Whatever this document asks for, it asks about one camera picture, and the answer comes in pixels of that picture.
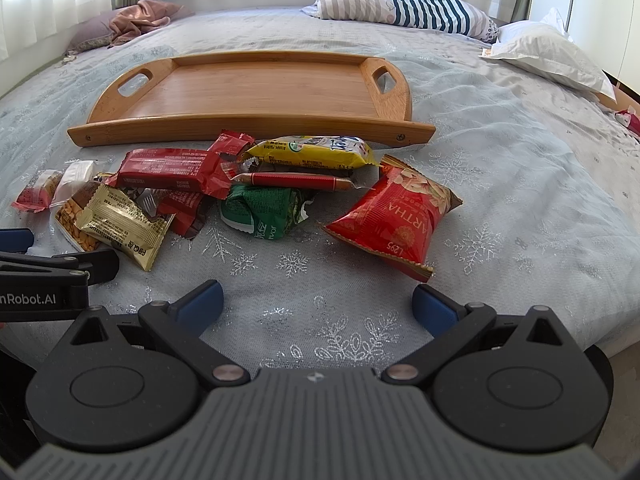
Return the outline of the striped pillow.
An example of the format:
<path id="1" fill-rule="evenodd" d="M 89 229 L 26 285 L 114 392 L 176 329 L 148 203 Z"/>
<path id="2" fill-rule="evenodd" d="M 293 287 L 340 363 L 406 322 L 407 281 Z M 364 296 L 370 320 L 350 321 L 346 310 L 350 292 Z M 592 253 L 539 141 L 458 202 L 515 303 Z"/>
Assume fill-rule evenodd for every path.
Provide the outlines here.
<path id="1" fill-rule="evenodd" d="M 499 26 L 463 0 L 314 0 L 303 12 L 312 18 L 438 30 L 492 44 Z"/>

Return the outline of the clear red-bottom snack packet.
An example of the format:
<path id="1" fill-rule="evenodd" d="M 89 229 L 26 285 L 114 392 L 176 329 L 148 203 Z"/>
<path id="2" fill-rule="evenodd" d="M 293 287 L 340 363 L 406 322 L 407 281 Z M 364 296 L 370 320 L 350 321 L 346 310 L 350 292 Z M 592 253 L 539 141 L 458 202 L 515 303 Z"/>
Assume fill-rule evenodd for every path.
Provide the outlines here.
<path id="1" fill-rule="evenodd" d="M 11 206 L 27 212 L 41 212 L 48 209 L 62 177 L 62 172 L 58 170 L 38 172 L 18 194 Z"/>

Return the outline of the green snack packet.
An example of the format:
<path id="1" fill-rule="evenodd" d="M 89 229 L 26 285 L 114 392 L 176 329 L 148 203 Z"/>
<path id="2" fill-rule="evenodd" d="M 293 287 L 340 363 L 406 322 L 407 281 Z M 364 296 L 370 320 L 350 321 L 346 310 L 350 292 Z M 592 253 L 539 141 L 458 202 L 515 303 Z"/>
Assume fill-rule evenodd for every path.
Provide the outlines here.
<path id="1" fill-rule="evenodd" d="M 233 185 L 219 203 L 221 220 L 232 229 L 261 240 L 280 240 L 308 216 L 305 207 L 314 192 L 298 188 Z"/>

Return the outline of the clear white candy packet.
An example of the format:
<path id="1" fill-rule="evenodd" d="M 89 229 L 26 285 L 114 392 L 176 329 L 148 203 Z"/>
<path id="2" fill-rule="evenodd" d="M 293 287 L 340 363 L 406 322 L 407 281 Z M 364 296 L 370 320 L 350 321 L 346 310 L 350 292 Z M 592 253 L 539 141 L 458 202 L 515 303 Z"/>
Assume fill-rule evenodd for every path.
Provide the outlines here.
<path id="1" fill-rule="evenodd" d="M 69 200 L 86 183 L 90 182 L 98 171 L 98 162 L 92 159 L 75 160 L 66 168 L 58 187 L 56 188 L 51 205 L 60 206 Z"/>

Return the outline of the yellow snack packet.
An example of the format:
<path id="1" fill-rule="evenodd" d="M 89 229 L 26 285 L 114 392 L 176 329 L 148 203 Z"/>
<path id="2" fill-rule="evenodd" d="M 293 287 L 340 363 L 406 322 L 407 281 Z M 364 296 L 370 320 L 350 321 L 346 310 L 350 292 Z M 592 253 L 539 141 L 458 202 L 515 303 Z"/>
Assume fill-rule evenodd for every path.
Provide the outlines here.
<path id="1" fill-rule="evenodd" d="M 358 169 L 378 162 L 369 144 L 356 136 L 280 136 L 252 146 L 247 155 L 275 165 L 318 169 Z"/>

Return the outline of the gold foil snack packet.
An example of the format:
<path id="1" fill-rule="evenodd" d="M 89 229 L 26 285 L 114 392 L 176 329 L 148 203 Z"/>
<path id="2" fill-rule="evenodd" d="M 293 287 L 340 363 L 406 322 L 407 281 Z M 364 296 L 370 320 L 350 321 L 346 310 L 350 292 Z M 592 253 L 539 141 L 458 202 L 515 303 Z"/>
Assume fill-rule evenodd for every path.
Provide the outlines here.
<path id="1" fill-rule="evenodd" d="M 75 220 L 75 226 L 120 250 L 149 272 L 174 215 L 150 219 L 124 192 L 99 184 Z"/>

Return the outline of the small red biscuit packet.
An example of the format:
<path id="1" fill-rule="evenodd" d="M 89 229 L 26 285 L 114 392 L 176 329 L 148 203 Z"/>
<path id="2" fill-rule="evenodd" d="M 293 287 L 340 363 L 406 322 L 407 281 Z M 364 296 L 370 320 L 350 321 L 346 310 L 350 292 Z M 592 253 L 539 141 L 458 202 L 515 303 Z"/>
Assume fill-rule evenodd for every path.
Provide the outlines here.
<path id="1" fill-rule="evenodd" d="M 254 143 L 255 139 L 249 134 L 224 129 L 207 151 L 224 160 L 235 160 L 242 157 Z"/>

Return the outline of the large red peanut bag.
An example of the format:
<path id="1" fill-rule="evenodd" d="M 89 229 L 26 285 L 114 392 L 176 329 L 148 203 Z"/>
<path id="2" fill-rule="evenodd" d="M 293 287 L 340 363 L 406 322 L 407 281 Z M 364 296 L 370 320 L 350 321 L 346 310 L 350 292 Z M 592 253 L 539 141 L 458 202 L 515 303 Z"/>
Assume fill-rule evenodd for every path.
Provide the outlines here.
<path id="1" fill-rule="evenodd" d="M 440 220 L 462 204 L 450 188 L 385 155 L 378 182 L 323 231 L 425 283 L 433 274 L 425 263 L 432 235 Z"/>

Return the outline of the brown peanut snack packet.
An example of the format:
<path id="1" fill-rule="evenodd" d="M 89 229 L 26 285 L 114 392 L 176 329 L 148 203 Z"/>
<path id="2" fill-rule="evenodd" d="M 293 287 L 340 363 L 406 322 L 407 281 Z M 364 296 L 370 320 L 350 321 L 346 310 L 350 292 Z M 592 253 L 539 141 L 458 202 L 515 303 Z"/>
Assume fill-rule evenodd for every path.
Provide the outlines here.
<path id="1" fill-rule="evenodd" d="M 76 226 L 76 220 L 88 201 L 100 186 L 99 182 L 86 182 L 76 191 L 54 215 L 54 223 L 65 239 L 78 252 L 93 252 L 101 246 L 101 242 L 92 235 L 82 232 Z"/>

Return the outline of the red item beside bed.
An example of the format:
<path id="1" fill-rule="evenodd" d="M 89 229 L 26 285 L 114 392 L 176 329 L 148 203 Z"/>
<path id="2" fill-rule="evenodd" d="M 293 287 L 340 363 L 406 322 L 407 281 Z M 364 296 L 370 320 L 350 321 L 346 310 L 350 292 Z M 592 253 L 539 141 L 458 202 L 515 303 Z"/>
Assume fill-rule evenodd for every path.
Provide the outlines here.
<path id="1" fill-rule="evenodd" d="M 637 139 L 640 138 L 640 118 L 632 110 L 620 110 L 615 119 L 627 128 Z"/>

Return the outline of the pink crumpled cloth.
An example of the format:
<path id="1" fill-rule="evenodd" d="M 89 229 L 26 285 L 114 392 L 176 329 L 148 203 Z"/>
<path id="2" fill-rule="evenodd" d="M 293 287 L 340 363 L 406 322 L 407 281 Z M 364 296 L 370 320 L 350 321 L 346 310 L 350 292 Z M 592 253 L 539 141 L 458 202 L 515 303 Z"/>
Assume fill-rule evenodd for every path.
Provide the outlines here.
<path id="1" fill-rule="evenodd" d="M 132 6 L 121 8 L 110 21 L 110 46 L 126 44 L 148 32 L 167 26 L 172 20 L 181 18 L 185 10 L 184 6 L 158 0 L 139 0 Z"/>

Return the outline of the thin red sausage stick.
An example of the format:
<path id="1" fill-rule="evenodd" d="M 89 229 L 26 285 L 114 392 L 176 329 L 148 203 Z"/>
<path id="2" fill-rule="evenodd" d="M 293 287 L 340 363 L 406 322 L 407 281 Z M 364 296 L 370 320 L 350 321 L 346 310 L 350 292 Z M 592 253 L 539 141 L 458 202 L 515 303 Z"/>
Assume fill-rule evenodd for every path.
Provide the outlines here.
<path id="1" fill-rule="evenodd" d="M 304 174 L 303 172 L 246 172 L 237 174 L 232 183 L 276 186 L 277 188 L 306 188 L 321 192 L 347 192 L 372 188 L 375 179 L 334 177 L 329 174 Z"/>

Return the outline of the blue snowflake bedspread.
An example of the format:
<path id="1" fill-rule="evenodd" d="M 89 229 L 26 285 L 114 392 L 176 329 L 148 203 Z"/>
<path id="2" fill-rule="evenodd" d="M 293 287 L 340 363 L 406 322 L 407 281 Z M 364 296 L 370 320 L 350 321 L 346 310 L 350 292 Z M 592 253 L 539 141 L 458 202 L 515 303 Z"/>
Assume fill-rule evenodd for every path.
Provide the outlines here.
<path id="1" fill-rule="evenodd" d="M 488 62 L 461 36 L 310 18 L 299 10 L 186 18 L 126 46 L 53 65 L 1 101 L 1 222 L 28 226 L 35 252 L 68 252 L 48 214 L 13 201 L 39 171 L 75 159 L 116 168 L 121 146 L 78 148 L 68 137 L 120 74 L 156 58 L 219 50 L 305 50 L 382 56 L 405 74 L 413 116 L 436 127 L 398 157 L 449 186 L 462 205 L 428 248 L 432 285 L 503 313 L 545 304 L 578 344 L 616 354 L 639 338 L 639 147 L 590 96 Z M 317 198 L 276 242 L 211 214 L 194 240 L 171 235 L 153 269 L 122 260 L 91 299 L 131 313 L 214 278 L 224 313 L 206 342 L 249 370 L 270 366 L 384 367 L 428 341 L 414 319 L 414 281 L 326 235 L 354 196 Z"/>

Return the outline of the long red wafer bar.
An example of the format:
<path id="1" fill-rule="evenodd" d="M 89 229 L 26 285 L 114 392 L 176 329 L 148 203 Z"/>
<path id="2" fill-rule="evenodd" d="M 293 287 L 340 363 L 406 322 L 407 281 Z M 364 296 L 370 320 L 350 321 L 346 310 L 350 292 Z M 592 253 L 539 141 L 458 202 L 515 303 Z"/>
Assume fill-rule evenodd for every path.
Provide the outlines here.
<path id="1" fill-rule="evenodd" d="M 105 180 L 112 188 L 156 188 L 203 193 L 224 200 L 231 181 L 213 151 L 190 148 L 137 148 Z"/>

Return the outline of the purple pillow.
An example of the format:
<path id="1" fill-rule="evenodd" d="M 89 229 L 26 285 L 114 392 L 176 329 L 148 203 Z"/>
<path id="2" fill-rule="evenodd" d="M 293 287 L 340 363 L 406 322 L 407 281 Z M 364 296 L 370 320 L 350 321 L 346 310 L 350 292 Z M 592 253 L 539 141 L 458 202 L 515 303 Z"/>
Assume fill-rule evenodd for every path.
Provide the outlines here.
<path id="1" fill-rule="evenodd" d="M 118 10 L 111 10 L 82 23 L 70 40 L 66 53 L 72 55 L 108 46 L 114 36 L 111 21 L 117 14 Z"/>

